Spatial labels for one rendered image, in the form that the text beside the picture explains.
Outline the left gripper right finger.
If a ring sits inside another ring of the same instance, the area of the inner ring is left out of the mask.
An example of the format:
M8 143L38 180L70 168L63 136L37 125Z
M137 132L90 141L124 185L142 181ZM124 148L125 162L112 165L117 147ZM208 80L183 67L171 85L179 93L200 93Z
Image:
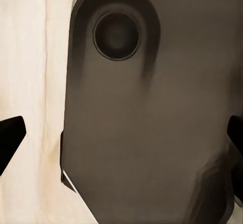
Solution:
M227 134L243 156L243 118L231 116Z

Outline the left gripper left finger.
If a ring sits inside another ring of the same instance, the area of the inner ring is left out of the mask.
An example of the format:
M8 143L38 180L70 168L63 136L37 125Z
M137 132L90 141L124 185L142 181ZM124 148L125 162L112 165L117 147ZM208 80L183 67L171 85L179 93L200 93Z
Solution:
M0 176L26 135L22 116L0 121Z

